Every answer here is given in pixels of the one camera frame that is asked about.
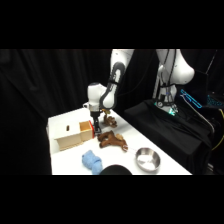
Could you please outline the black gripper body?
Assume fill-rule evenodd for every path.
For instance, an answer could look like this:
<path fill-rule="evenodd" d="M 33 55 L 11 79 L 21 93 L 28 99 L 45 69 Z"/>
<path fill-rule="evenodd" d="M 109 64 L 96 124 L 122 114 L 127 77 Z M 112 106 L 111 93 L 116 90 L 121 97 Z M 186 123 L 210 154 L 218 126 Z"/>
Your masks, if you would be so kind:
<path fill-rule="evenodd" d="M 98 123 L 99 116 L 100 116 L 100 110 L 99 109 L 91 109 L 90 110 L 90 116 L 93 118 L 94 123 Z"/>

